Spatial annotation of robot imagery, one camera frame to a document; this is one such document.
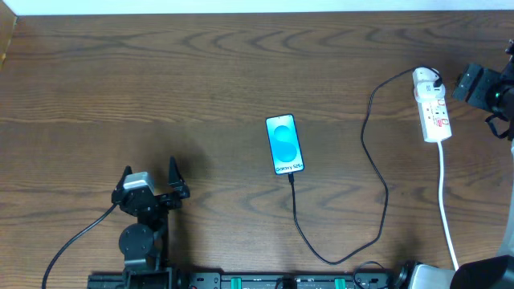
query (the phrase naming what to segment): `phone screen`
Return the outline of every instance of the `phone screen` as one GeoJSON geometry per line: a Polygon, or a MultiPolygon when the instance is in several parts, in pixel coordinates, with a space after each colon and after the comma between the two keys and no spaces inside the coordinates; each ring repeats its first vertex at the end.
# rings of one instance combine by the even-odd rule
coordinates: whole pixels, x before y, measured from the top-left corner
{"type": "Polygon", "coordinates": [[[296,134],[295,118],[292,115],[266,119],[267,137],[276,174],[304,170],[304,159],[296,134]]]}

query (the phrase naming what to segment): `plug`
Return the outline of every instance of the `plug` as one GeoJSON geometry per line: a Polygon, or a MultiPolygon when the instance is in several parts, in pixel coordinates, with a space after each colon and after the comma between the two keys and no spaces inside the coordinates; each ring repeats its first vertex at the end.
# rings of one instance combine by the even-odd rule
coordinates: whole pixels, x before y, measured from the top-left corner
{"type": "Polygon", "coordinates": [[[451,136],[450,117],[444,100],[446,90],[434,83],[439,77],[430,69],[418,68],[413,74],[414,98],[418,102],[419,119],[426,142],[435,143],[451,136]]]}
{"type": "Polygon", "coordinates": [[[428,68],[420,67],[412,73],[414,80],[414,98],[419,103],[444,100],[446,88],[437,74],[428,68]]]}

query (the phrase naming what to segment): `wood grain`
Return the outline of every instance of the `wood grain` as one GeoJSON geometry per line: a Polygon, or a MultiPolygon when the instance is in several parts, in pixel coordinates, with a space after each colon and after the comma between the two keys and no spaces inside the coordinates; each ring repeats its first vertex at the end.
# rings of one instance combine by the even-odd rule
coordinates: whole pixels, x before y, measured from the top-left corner
{"type": "MultiPolygon", "coordinates": [[[[377,233],[383,187],[359,133],[370,92],[419,64],[448,89],[469,62],[499,70],[514,12],[130,15],[19,20],[0,75],[0,287],[39,287],[55,252],[110,206],[125,165],[167,190],[174,155],[192,197],[170,215],[173,260],[225,271],[351,271],[408,258],[451,267],[438,159],[412,83],[377,93],[365,141],[390,184],[380,241],[338,267],[317,261],[271,168],[264,119],[296,117],[306,169],[299,220],[326,258],[377,233]]],[[[512,185],[509,143],[453,100],[444,142],[447,214],[461,263],[493,256],[512,185]]],[[[49,287],[121,271],[116,210],[71,246],[49,287]]]]}

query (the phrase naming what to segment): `cable connector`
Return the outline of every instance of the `cable connector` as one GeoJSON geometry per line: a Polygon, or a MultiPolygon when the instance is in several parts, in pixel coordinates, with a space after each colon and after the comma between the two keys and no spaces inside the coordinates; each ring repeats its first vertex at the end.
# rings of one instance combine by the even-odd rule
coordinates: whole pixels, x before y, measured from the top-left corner
{"type": "Polygon", "coordinates": [[[295,176],[293,176],[292,173],[289,173],[288,174],[288,178],[289,178],[289,183],[292,185],[295,183],[295,176]]]}

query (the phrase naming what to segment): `white device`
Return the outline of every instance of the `white device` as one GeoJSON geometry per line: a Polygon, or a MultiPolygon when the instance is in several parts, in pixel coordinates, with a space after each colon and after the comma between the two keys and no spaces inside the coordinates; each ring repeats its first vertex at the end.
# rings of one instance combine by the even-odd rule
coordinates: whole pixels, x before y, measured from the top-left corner
{"type": "Polygon", "coordinates": [[[418,101],[419,119],[426,142],[436,143],[451,136],[450,117],[444,100],[444,85],[434,86],[439,78],[427,68],[416,69],[414,79],[414,98],[418,101]]]}
{"type": "Polygon", "coordinates": [[[444,100],[446,88],[441,83],[439,87],[434,85],[439,76],[432,70],[424,67],[416,68],[412,73],[414,79],[414,97],[418,102],[444,100]]]}

